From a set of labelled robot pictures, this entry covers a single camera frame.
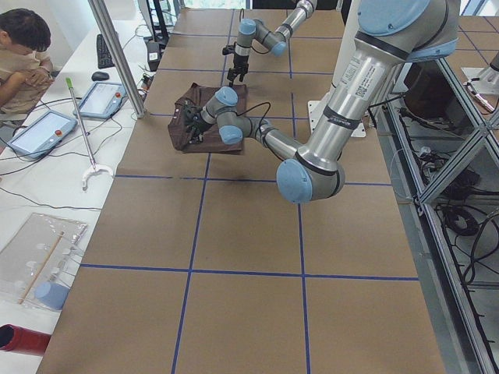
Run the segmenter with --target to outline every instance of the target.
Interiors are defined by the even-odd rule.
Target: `beige shirt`
[[[36,69],[40,66],[40,62],[48,57],[47,52],[36,51],[26,56],[17,55],[8,51],[0,44],[0,85],[3,84],[13,72]],[[38,87],[28,86],[24,83],[17,95],[2,107],[2,111],[5,113],[28,113],[37,104],[49,87],[50,83]]]

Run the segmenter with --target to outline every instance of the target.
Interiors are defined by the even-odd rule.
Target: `man's arm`
[[[50,58],[40,61],[40,66],[35,70],[32,70],[32,75],[26,83],[30,86],[41,86],[52,81],[50,73],[53,68],[54,65]]]
[[[6,81],[0,86],[0,108],[7,104],[21,89],[23,83],[26,82],[30,72],[19,71],[14,72]]]

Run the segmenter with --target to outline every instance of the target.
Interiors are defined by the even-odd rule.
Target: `white desk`
[[[119,33],[122,46],[128,42],[124,52],[129,62],[130,69],[136,82],[140,81],[143,74],[142,68],[147,65],[146,47],[142,37],[134,37],[139,21],[116,21],[115,28]],[[142,34],[145,28],[140,28],[138,34]],[[71,78],[77,97],[82,97],[92,84],[90,76],[97,70],[97,57],[95,53],[95,38],[98,30],[91,31],[76,49],[71,59],[60,72],[48,92],[43,96],[43,102],[49,102],[69,97],[69,91],[65,78]],[[110,74],[109,82],[119,82],[116,68],[106,69]],[[62,103],[49,104],[51,109],[71,115],[73,103],[71,100]],[[39,107],[27,119],[29,125],[34,119],[47,111],[46,107]],[[135,114],[132,105],[126,102],[114,119],[121,124],[123,129],[106,140],[95,158],[99,164],[105,164],[114,170],[122,158],[126,144],[132,134],[135,125]],[[97,149],[98,145],[107,136],[119,129],[119,125],[108,121],[96,129],[101,122],[85,121],[87,130],[90,131],[90,145]],[[71,135],[63,140],[63,145],[51,154],[57,155],[67,152],[78,152],[87,154],[83,139],[80,137],[80,129],[76,129]],[[14,157],[10,149],[5,149],[0,155],[0,174],[23,168],[26,162]],[[63,157],[46,157],[32,167],[2,177],[0,186],[8,191],[22,194],[38,203],[46,203],[52,206],[92,206],[101,208],[104,204],[108,191],[112,184],[109,175],[102,174],[92,176],[88,180],[88,189],[82,190],[82,176],[90,166],[88,157],[75,154]],[[33,213],[46,213],[57,217],[69,218],[88,224],[87,232],[79,243],[79,247],[85,249],[95,228],[99,217],[98,211],[90,210],[55,210],[52,208],[35,206],[25,199],[12,196],[0,191],[0,250],[5,247],[9,240],[15,235],[26,219]],[[20,305],[14,305],[0,300],[0,326],[11,323],[33,330],[51,333],[58,320],[57,312],[49,312],[41,309],[30,309]],[[41,358],[37,356],[19,355],[11,352],[0,351],[0,374],[31,374],[36,372]]]

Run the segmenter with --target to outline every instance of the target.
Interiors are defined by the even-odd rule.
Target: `metal pole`
[[[490,117],[489,124],[492,129],[499,129],[499,110],[497,108]]]
[[[99,30],[104,36],[104,41],[108,45],[111,52],[112,61],[115,63],[118,70],[122,84],[126,89],[126,93],[132,102],[133,110],[137,118],[142,118],[145,115],[142,98],[139,95],[136,84],[133,81],[132,72],[126,62],[125,54],[119,43],[118,34],[112,24],[111,17],[109,16],[108,9],[104,4],[104,0],[88,0],[92,12],[94,13],[95,20],[99,26]]]
[[[73,105],[75,106],[76,117],[78,118],[78,122],[80,124],[81,135],[83,136],[83,141],[85,142],[85,147],[87,148],[88,157],[90,158],[90,163],[92,164],[92,167],[95,168],[94,152],[92,152],[92,148],[90,148],[90,143],[87,138],[87,129],[85,129],[85,125],[83,124],[83,119],[81,118],[80,114],[80,108],[78,107],[78,103],[76,102],[73,84],[71,83],[70,78],[66,78],[65,82],[68,85],[69,93],[71,94],[71,98],[73,99]]]

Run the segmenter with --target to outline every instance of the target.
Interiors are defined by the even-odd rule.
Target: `keyboard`
[[[97,35],[97,66],[99,69],[111,68],[114,66],[114,62],[111,58],[111,52],[104,41],[102,34]]]

